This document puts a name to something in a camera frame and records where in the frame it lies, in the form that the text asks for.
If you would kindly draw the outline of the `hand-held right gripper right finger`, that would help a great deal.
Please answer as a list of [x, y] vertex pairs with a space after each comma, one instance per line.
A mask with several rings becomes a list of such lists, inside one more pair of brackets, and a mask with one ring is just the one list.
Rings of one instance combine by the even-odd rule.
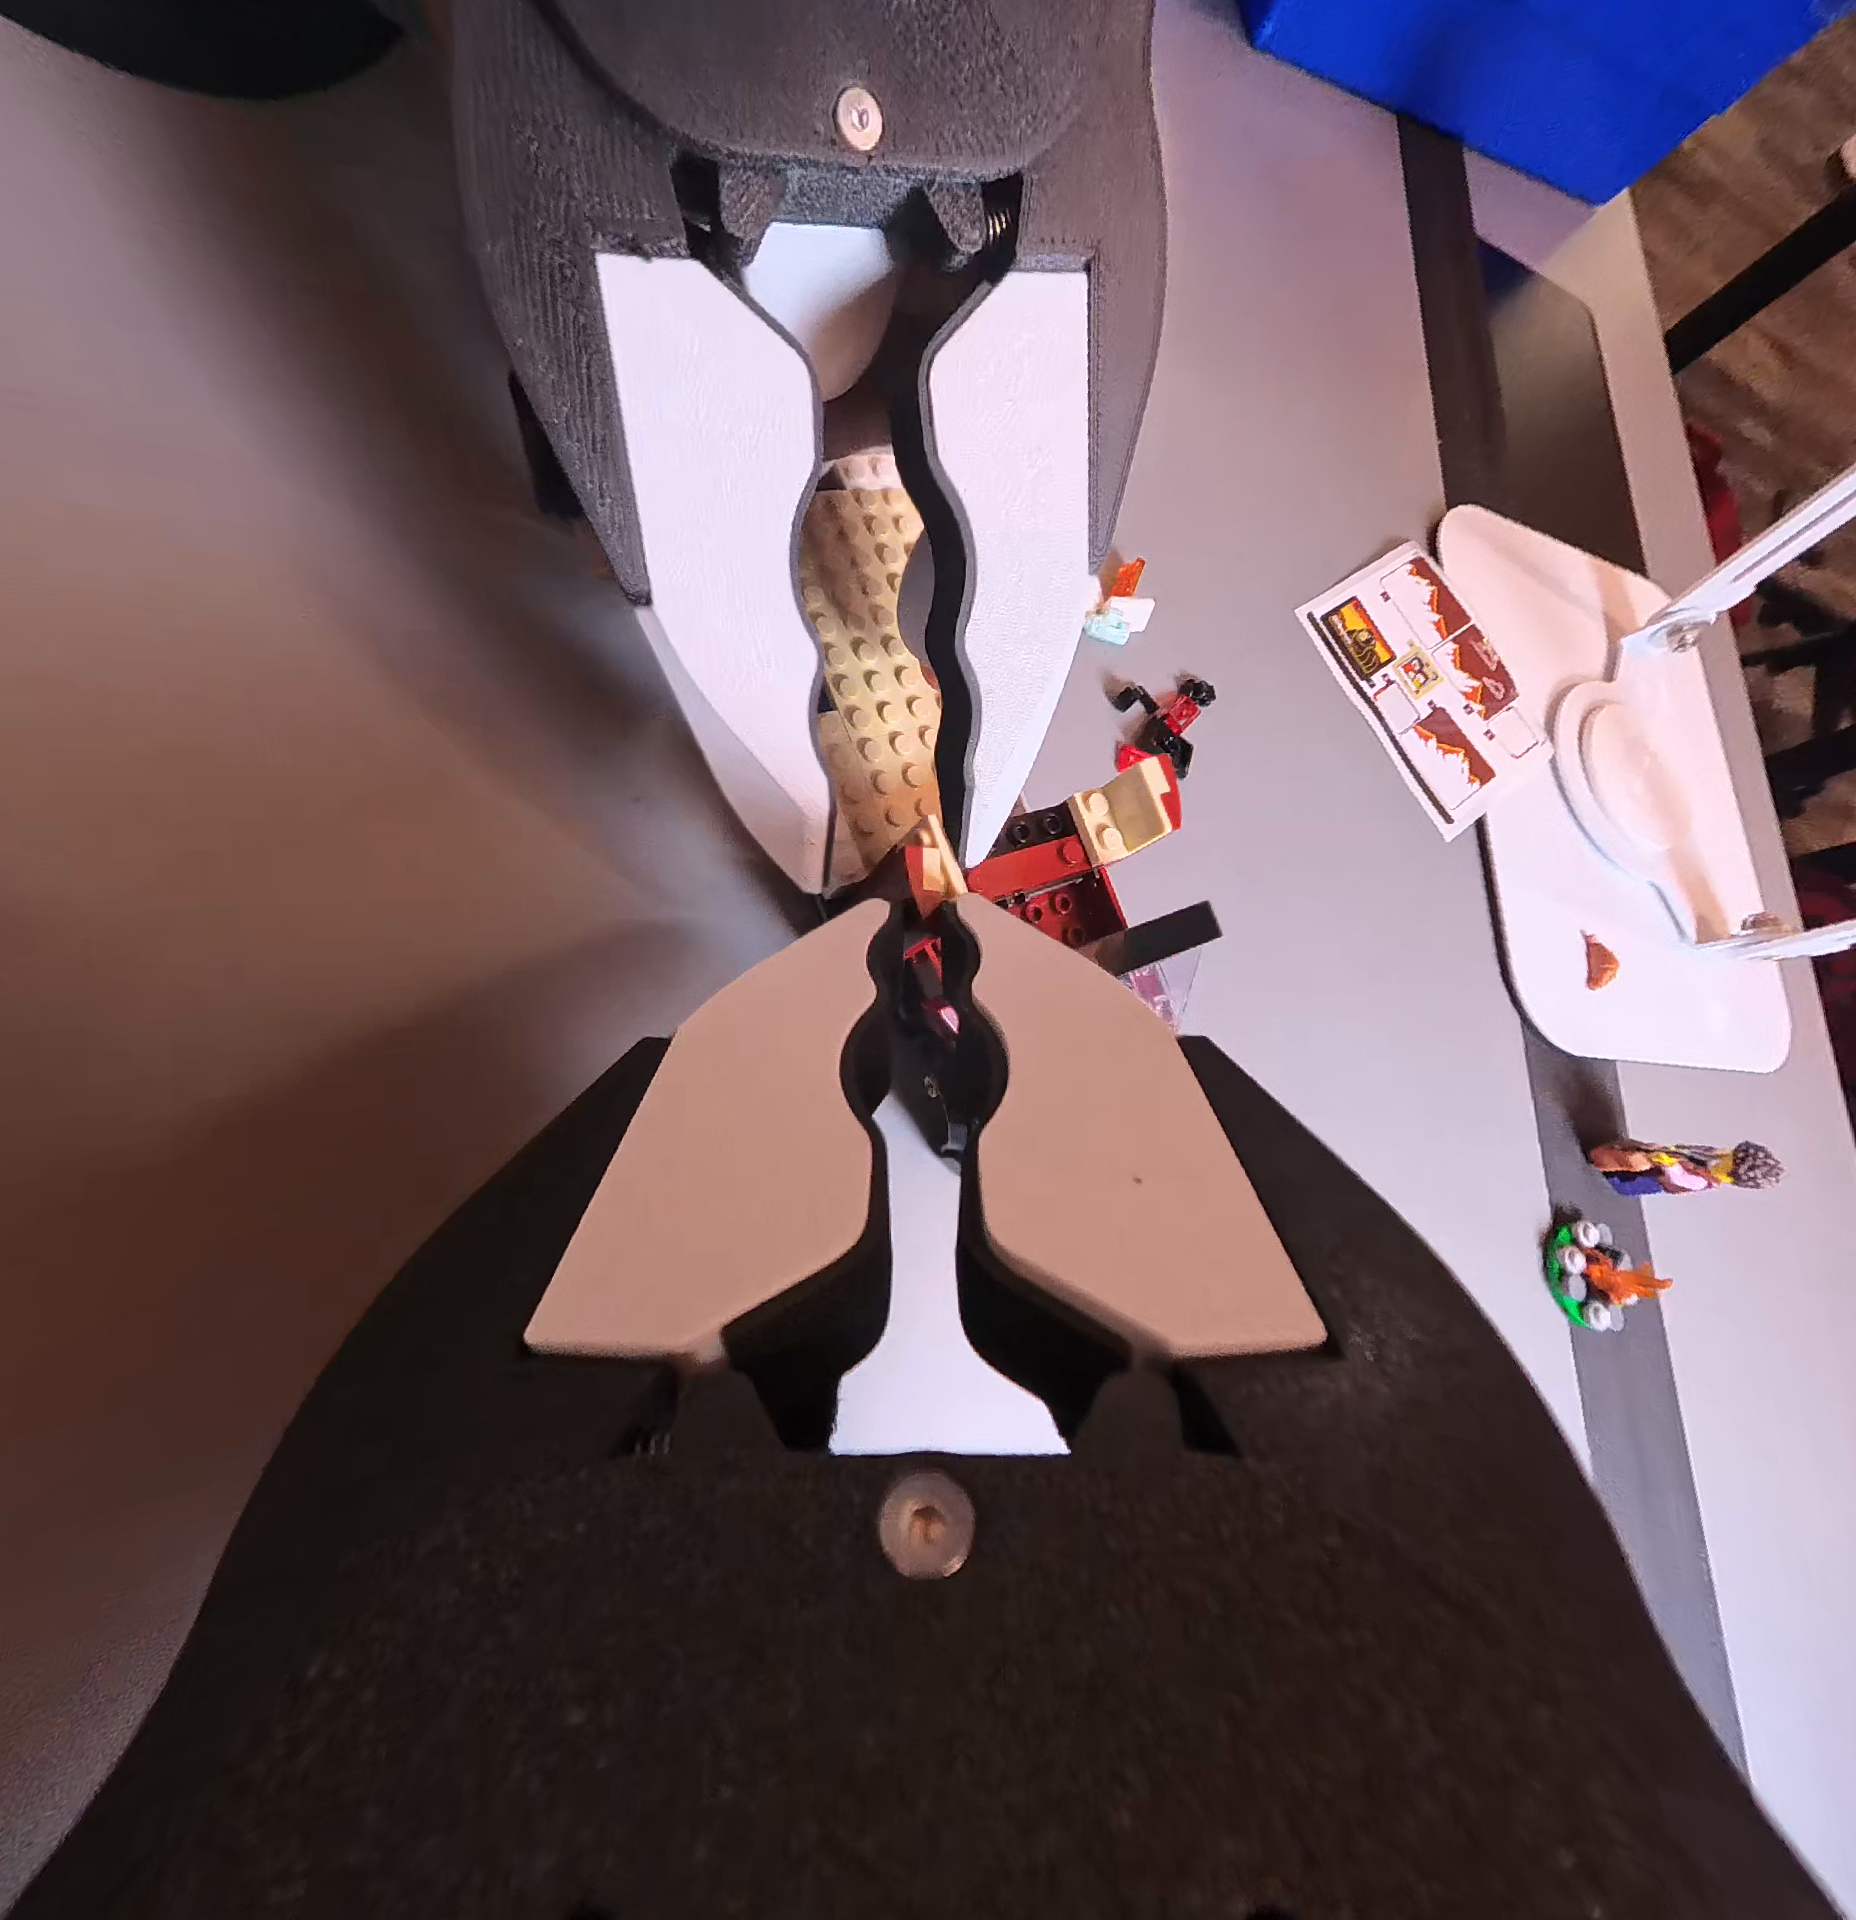
[[1140, 1363], [1320, 1354], [1325, 1319], [1173, 1022], [1011, 911], [950, 911], [1009, 1054], [974, 1149], [989, 1249]]

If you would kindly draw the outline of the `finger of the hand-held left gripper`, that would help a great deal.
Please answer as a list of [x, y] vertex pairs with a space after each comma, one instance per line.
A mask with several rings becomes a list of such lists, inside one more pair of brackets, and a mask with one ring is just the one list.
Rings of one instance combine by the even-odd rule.
[[812, 898], [837, 789], [800, 509], [819, 477], [808, 352], [703, 261], [595, 256], [646, 568], [639, 635], [745, 837]]
[[925, 509], [941, 803], [989, 859], [1064, 707], [1087, 586], [1087, 273], [1009, 272], [896, 397], [896, 473]]

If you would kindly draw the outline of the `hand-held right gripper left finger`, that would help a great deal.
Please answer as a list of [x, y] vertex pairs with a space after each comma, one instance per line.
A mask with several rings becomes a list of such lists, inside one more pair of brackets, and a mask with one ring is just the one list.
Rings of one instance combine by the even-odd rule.
[[531, 1305], [531, 1354], [850, 1375], [891, 1319], [884, 1142], [850, 1078], [876, 1015], [858, 903], [707, 997], [661, 1062]]

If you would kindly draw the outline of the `tan and dark red brick model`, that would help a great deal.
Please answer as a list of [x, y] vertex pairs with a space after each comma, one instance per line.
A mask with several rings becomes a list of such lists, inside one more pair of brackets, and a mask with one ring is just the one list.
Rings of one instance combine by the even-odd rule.
[[[905, 843], [941, 813], [941, 674], [925, 643], [905, 635], [905, 577], [925, 562], [925, 519], [891, 449], [865, 449], [819, 473], [800, 519], [800, 609], [819, 643], [812, 748], [837, 789], [830, 828], [830, 911], [865, 898], [905, 903], [896, 963], [896, 1095], [925, 1149], [964, 1163], [974, 1104], [957, 1093], [957, 1004], [946, 985], [941, 911], [915, 921], [905, 886]], [[1140, 757], [1105, 789], [1076, 789], [1045, 811], [1011, 803], [1009, 828], [964, 890], [1011, 911], [1041, 942], [1118, 976], [1157, 1022], [1182, 1028], [1194, 951], [1221, 942], [1211, 903], [1132, 921], [1118, 862], [1182, 828], [1182, 780], [1164, 757]]]

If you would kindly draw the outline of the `grey desk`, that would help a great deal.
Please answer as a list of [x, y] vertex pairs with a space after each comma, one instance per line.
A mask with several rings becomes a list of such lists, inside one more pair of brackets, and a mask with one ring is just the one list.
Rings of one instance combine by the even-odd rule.
[[[1251, 667], [1185, 1022], [1475, 1293], [1573, 1451], [1485, 862], [1291, 609], [1440, 509], [1401, 142], [1157, 13], [1164, 337], [1122, 524]], [[795, 927], [523, 499], [429, 48], [212, 106], [0, 22], [0, 1913], [83, 1816], [375, 1293]]]

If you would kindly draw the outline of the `red and black brick piece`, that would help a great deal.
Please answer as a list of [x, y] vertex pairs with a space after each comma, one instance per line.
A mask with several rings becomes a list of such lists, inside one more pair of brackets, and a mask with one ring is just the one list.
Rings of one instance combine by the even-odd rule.
[[1132, 738], [1109, 755], [1109, 768], [1164, 757], [1173, 780], [1185, 780], [1194, 748], [1185, 725], [1201, 720], [1201, 698], [1173, 692], [1164, 707], [1144, 684], [1109, 692], [1118, 714], [1140, 714]]

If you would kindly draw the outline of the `green round plate with pieces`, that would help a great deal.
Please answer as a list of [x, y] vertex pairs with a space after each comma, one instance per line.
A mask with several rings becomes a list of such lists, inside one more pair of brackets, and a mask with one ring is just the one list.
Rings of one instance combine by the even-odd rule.
[[1621, 1331], [1630, 1305], [1655, 1305], [1669, 1293], [1655, 1264], [1632, 1264], [1609, 1225], [1573, 1206], [1546, 1226], [1538, 1270], [1552, 1305], [1584, 1331]]

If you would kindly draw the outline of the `printed instruction sheet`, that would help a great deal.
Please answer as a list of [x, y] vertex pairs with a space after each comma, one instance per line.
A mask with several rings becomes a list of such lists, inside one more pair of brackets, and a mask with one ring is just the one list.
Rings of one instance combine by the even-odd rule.
[[1387, 544], [1371, 568], [1313, 591], [1294, 627], [1440, 843], [1552, 768], [1538, 707], [1427, 544]]

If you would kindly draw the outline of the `white round plate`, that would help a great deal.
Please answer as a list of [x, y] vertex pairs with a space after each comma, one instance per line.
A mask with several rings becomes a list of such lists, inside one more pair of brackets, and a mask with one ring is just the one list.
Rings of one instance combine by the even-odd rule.
[[[1521, 1022], [1566, 1054], [1782, 1073], [1794, 1050], [1782, 963], [1682, 944], [1643, 886], [1669, 852], [1702, 942], [1766, 911], [1702, 649], [1655, 657], [1612, 692], [1612, 643], [1661, 609], [1661, 586], [1485, 507], [1432, 524], [1432, 562], [1552, 738], [1552, 768], [1485, 813]], [[1621, 963], [1602, 997], [1580, 929]]]

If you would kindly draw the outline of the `toy minifigure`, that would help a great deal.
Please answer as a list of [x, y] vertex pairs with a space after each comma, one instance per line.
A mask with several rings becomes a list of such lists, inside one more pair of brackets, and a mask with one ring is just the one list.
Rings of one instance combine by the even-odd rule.
[[1584, 1167], [1612, 1198], [1713, 1198], [1713, 1188], [1782, 1188], [1788, 1179], [1782, 1156], [1756, 1142], [1735, 1142], [1735, 1149], [1602, 1142], [1602, 1149], [1584, 1149]]

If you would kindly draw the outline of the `black padded cushion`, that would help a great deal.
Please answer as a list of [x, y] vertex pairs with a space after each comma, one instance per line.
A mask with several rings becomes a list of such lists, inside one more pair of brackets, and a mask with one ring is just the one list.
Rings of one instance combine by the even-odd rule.
[[400, 39], [367, 0], [120, 0], [97, 62], [234, 106], [282, 106], [367, 78]]

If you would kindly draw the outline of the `blue storage bin with paper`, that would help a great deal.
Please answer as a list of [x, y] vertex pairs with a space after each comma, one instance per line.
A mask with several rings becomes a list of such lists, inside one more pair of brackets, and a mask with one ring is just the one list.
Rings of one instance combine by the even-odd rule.
[[1612, 197], [1856, 0], [1239, 0], [1251, 48]]

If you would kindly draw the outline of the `white booklet stand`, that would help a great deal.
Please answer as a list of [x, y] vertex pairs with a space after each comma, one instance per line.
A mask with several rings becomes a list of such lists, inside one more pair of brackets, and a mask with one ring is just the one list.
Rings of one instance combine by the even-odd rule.
[[[1735, 600], [1753, 600], [1753, 586], [1766, 575], [1782, 575], [1788, 562], [1801, 562], [1814, 542], [1843, 532], [1856, 519], [1856, 464], [1843, 477], [1827, 477], [1814, 499], [1801, 499], [1794, 509], [1782, 509], [1753, 544], [1735, 544], [1730, 562], [1718, 562], [1695, 586], [1682, 586], [1669, 609], [1655, 609], [1643, 627], [1630, 627], [1612, 643], [1612, 692], [1632, 692], [1643, 667], [1655, 657], [1682, 657], [1702, 643], [1702, 627], [1718, 613], [1730, 613]], [[1673, 859], [1655, 852], [1643, 862], [1643, 886], [1661, 898], [1669, 927], [1682, 944], [1695, 951], [1730, 951], [1730, 963], [1820, 963], [1820, 951], [1848, 951], [1856, 944], [1856, 921], [1848, 927], [1788, 927], [1770, 911], [1753, 911], [1735, 929], [1713, 929], [1673, 878]]]

